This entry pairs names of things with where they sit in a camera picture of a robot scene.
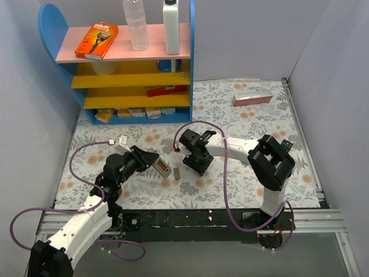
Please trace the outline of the grey battery cover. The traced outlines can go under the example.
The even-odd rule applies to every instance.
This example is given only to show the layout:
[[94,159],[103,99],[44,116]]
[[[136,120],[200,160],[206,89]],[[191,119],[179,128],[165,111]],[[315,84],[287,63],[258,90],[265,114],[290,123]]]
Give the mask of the grey battery cover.
[[179,168],[178,167],[173,168],[173,172],[174,172],[174,178],[176,180],[179,180],[180,179],[180,171],[179,171]]

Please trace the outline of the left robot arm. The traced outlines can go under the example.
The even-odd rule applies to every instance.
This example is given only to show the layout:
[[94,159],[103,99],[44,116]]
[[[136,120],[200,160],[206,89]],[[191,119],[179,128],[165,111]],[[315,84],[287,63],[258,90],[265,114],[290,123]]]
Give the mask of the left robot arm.
[[159,154],[132,146],[124,154],[112,154],[95,180],[82,206],[69,221],[46,241],[38,240],[31,249],[28,276],[73,276],[85,252],[106,230],[120,224],[122,208],[116,203],[122,185],[158,160]]

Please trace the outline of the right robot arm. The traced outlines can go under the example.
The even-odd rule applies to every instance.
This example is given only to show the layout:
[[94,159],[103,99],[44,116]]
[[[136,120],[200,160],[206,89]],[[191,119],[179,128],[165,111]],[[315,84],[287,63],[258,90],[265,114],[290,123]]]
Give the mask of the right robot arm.
[[266,134],[259,140],[229,137],[224,142],[223,136],[215,131],[198,134],[186,129],[179,142],[189,152],[183,163],[200,176],[216,156],[248,163],[264,187],[262,213],[272,216],[284,201],[285,184],[295,167],[295,160],[289,154],[292,147],[289,141],[279,143]]

